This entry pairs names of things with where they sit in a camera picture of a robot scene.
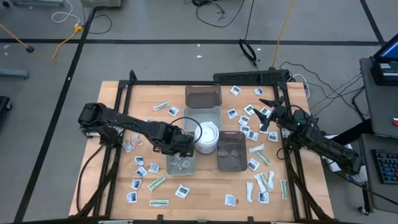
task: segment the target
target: desk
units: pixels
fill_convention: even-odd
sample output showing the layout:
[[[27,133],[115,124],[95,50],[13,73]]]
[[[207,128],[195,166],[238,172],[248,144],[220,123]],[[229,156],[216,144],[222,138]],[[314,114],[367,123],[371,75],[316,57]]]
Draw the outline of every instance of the desk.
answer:
[[[116,96],[118,82],[103,82],[98,97],[98,102],[104,103],[112,108]],[[248,104],[261,109],[264,105],[258,100],[259,97],[254,94],[255,86],[240,86],[241,93],[238,96],[232,95],[230,86],[221,86],[223,96],[222,120],[223,130],[238,130],[238,119],[229,119],[226,111],[235,108],[238,114],[246,114],[243,110]],[[288,83],[290,102],[301,106],[309,111],[307,99],[302,83]],[[274,93],[272,88],[263,87],[264,94],[261,98],[272,100]],[[139,119],[152,119],[155,121],[171,122],[175,118],[171,117],[166,109],[154,111],[153,106],[162,101],[169,101],[171,106],[177,107],[180,112],[177,117],[183,116],[185,106],[185,86],[183,85],[133,85],[132,95],[129,104],[129,115]],[[251,116],[249,125],[251,129],[258,132],[259,119]],[[182,127],[182,121],[177,121],[176,125]],[[269,127],[270,131],[278,131],[275,123]],[[134,137],[134,133],[126,131],[124,138]],[[165,156],[152,151],[152,145],[146,140],[144,144],[138,146],[130,153],[125,150],[121,153],[116,189],[114,191],[113,206],[111,210],[111,219],[139,219],[155,220],[157,215],[162,214],[164,220],[239,220],[247,221],[249,216],[254,217],[255,221],[294,221],[292,204],[289,200],[281,199],[279,179],[287,179],[285,162],[276,158],[276,152],[281,148],[281,141],[270,142],[267,135],[260,134],[258,142],[246,140],[247,147],[254,147],[265,143],[266,150],[263,154],[271,161],[271,166],[267,167],[261,164],[256,172],[246,170],[244,172],[222,172],[217,169],[216,153],[212,156],[201,156],[196,154],[197,171],[194,175],[174,177],[165,171]],[[98,138],[89,139],[85,149],[82,164],[97,150]],[[312,197],[317,201],[325,213],[333,217],[328,189],[325,182],[325,176],[318,154],[301,150],[301,158],[307,189]],[[102,150],[87,166],[81,181],[80,205],[83,206],[92,196],[98,186],[101,165],[104,151]],[[144,156],[146,170],[149,169],[149,163],[155,162],[160,165],[159,174],[148,173],[142,180],[140,189],[137,191],[138,202],[127,203],[126,195],[128,192],[135,191],[130,188],[133,178],[138,178],[134,174],[138,166],[134,164],[134,156]],[[248,153],[250,157],[256,158],[254,154]],[[257,182],[253,175],[273,170],[274,190],[270,192],[270,204],[259,204],[257,202],[257,193],[259,191]],[[161,175],[165,175],[166,182],[152,193],[147,186]],[[253,203],[246,201],[246,182],[254,182]],[[190,188],[186,199],[178,198],[174,195],[179,184]],[[108,191],[105,190],[103,198],[106,198]],[[224,205],[225,194],[233,194],[237,199],[236,207]],[[170,200],[170,207],[152,208],[149,206],[151,198],[163,198]],[[105,200],[102,200],[102,206],[99,214],[104,213]],[[303,211],[302,203],[299,203],[300,211]],[[70,214],[76,214],[76,193],[70,208]]]
[[[398,139],[373,136],[371,134],[363,134],[359,139],[359,146],[361,148],[361,153],[364,154],[364,159],[366,161],[366,172],[368,173],[368,189],[373,190],[383,196],[386,196],[391,200],[398,201],[398,194],[396,193],[398,186],[394,184],[380,183],[371,153],[371,149],[396,149],[398,151]],[[382,211],[398,213],[397,206],[391,204],[384,199],[376,197],[373,194],[368,195],[371,198],[371,204],[374,208]]]
[[[362,134],[380,134],[398,138],[398,128],[392,125],[392,118],[398,116],[398,86],[379,86],[371,73],[372,60],[359,60],[363,77],[370,118],[333,138],[334,141],[347,145],[359,139]]]

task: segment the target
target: wooden table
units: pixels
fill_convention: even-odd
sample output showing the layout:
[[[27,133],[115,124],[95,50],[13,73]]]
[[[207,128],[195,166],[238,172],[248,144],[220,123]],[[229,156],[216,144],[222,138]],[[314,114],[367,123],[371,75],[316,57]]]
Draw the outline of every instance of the wooden table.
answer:
[[[118,82],[103,82],[101,91],[99,93],[98,102],[104,103],[108,107],[114,106]],[[238,119],[229,119],[226,114],[227,110],[235,108],[239,115],[246,114],[243,108],[249,104],[260,110],[264,105],[258,100],[260,97],[254,94],[254,86],[240,86],[241,93],[238,96],[232,95],[229,90],[230,86],[222,86],[223,103],[222,109],[222,123],[223,131],[239,130],[240,125]],[[294,105],[301,106],[304,110],[309,112],[307,99],[302,83],[288,83],[290,102]],[[261,98],[274,99],[272,87],[265,87],[264,94]],[[175,85],[134,85],[132,88],[132,97],[129,106],[129,115],[139,119],[152,119],[153,121],[171,122],[175,119],[168,114],[167,109],[154,111],[153,106],[157,103],[169,101],[171,106],[177,107],[180,112],[176,116],[183,116],[185,109],[185,86]],[[121,100],[120,109],[123,109],[124,98]],[[177,121],[176,125],[182,127],[182,121]],[[249,126],[251,130],[259,131],[259,119],[257,116],[250,116]],[[270,131],[280,132],[275,123],[269,126]],[[134,133],[126,131],[124,137],[130,136],[135,138]],[[113,198],[113,207],[111,211],[112,219],[140,219],[140,220],[155,220],[157,215],[162,214],[164,220],[241,220],[245,221],[249,216],[253,216],[255,221],[294,221],[292,204],[290,198],[282,200],[279,179],[287,179],[285,162],[278,160],[276,152],[282,147],[281,137],[279,142],[268,141],[268,135],[259,134],[257,142],[247,139],[247,147],[258,146],[265,143],[266,150],[263,154],[271,160],[269,167],[261,164],[256,172],[247,169],[244,172],[222,172],[217,169],[216,153],[211,156],[201,156],[196,153],[197,171],[194,175],[175,177],[166,173],[165,155],[152,151],[152,145],[148,140],[144,139],[144,144],[138,146],[130,153],[122,151],[118,178]],[[85,149],[85,155],[82,164],[94,153],[98,148],[98,138],[89,139]],[[84,204],[90,199],[93,192],[96,190],[100,176],[101,165],[103,162],[104,150],[102,150],[87,166],[81,182],[81,196],[80,205]],[[138,202],[127,203],[126,195],[129,192],[135,191],[130,188],[132,179],[139,178],[135,175],[138,166],[134,163],[134,156],[144,156],[144,167],[149,170],[150,162],[160,164],[160,172],[158,174],[148,173],[142,180],[140,189],[137,191]],[[257,161],[255,154],[249,154],[248,160],[253,157]],[[307,189],[312,197],[317,201],[319,206],[325,213],[333,217],[328,189],[325,182],[325,176],[321,165],[321,160],[318,154],[302,149],[301,150],[302,164],[305,173],[305,180]],[[265,172],[268,176],[268,171],[273,170],[274,189],[270,192],[270,203],[260,204],[257,200],[259,191],[256,180],[253,175],[260,172]],[[165,175],[166,182],[158,189],[150,192],[148,185],[161,175]],[[253,203],[246,201],[246,182],[254,182]],[[190,188],[190,192],[186,199],[177,197],[174,193],[178,186],[183,184]],[[297,190],[297,199],[303,214],[302,196]],[[224,205],[225,194],[232,194],[237,199],[235,207]],[[102,199],[101,211],[104,213],[104,205],[108,191],[105,190]],[[154,208],[149,206],[149,200],[169,199],[170,207]],[[76,193],[70,208],[70,214],[76,213]]]

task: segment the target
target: computer screen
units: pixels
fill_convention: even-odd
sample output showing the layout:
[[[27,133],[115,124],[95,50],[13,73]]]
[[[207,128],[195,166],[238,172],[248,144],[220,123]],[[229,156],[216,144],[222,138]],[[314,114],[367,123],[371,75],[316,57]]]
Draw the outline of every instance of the computer screen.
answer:
[[[391,45],[391,47],[383,51],[380,56],[398,59],[398,41],[396,41],[393,45]]]

